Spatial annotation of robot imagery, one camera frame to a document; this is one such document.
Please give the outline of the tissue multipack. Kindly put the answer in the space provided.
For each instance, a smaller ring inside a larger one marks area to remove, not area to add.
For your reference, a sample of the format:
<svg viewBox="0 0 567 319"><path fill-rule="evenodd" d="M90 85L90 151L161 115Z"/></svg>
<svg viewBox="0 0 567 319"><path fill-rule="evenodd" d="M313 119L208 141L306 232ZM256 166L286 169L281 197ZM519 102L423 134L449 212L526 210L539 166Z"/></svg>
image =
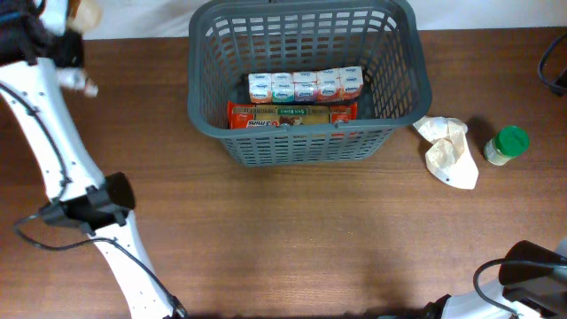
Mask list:
<svg viewBox="0 0 567 319"><path fill-rule="evenodd" d="M352 100L361 94L363 84L360 66L248 75L249 96L255 104Z"/></svg>

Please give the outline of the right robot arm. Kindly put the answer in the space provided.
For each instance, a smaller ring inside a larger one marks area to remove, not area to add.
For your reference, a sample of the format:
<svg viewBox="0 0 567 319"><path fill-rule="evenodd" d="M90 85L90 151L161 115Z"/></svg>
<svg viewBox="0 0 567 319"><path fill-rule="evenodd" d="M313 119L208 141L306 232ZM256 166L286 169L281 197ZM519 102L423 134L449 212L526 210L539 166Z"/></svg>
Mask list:
<svg viewBox="0 0 567 319"><path fill-rule="evenodd" d="M566 241L554 251L524 240L473 274L473 291L428 304L422 318L565 318Z"/></svg>

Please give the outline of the beige paper bag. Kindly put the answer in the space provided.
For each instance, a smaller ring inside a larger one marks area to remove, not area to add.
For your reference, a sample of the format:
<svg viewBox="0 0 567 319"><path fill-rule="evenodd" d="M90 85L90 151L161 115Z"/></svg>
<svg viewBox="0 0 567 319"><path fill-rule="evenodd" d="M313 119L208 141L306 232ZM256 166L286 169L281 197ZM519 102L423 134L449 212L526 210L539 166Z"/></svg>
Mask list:
<svg viewBox="0 0 567 319"><path fill-rule="evenodd" d="M467 125L456 118L425 115L413 126L431 143L424 155L427 169L448 186L473 190L478 181L478 166L467 142Z"/></svg>

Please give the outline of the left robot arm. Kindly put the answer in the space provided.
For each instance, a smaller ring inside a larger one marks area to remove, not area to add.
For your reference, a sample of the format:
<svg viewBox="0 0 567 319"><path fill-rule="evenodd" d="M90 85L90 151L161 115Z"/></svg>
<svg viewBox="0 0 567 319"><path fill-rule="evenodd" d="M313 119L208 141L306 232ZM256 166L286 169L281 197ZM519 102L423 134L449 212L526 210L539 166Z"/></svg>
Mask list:
<svg viewBox="0 0 567 319"><path fill-rule="evenodd" d="M1 3L1 96L26 137L45 186L47 203L13 225L42 220L77 229L105 258L134 318L185 318L183 304L160 282L136 226L136 200L122 173L104 175L85 149L63 89L95 97L84 70L82 35L100 21L95 1Z"/></svg>

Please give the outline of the grey plastic shopping basket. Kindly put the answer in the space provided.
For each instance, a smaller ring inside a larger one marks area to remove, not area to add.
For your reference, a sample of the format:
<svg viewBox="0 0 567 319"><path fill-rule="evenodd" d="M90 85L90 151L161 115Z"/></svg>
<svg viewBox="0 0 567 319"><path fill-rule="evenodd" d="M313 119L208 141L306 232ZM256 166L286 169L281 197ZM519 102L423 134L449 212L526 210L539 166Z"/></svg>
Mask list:
<svg viewBox="0 0 567 319"><path fill-rule="evenodd" d="M211 1L189 40L190 120L248 167L361 160L431 106L404 0Z"/></svg>

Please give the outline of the red spaghetti packet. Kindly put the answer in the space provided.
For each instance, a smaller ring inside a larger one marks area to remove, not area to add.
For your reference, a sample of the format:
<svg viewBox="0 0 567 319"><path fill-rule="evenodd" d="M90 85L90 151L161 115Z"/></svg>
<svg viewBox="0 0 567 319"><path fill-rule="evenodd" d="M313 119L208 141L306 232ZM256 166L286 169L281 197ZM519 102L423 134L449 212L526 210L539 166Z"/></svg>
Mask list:
<svg viewBox="0 0 567 319"><path fill-rule="evenodd" d="M246 105L228 102L227 112L230 129L301 126L355 120L358 105Z"/></svg>

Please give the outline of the green lid glass jar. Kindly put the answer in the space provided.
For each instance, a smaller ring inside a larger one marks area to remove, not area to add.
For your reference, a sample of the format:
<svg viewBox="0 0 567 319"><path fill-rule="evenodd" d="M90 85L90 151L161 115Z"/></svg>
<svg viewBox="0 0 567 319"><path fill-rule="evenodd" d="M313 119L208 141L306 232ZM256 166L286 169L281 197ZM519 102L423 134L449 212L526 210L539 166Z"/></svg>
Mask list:
<svg viewBox="0 0 567 319"><path fill-rule="evenodd" d="M507 126L486 143L484 156L489 163L503 166L524 154L530 144L530 137L524 129L518 126Z"/></svg>

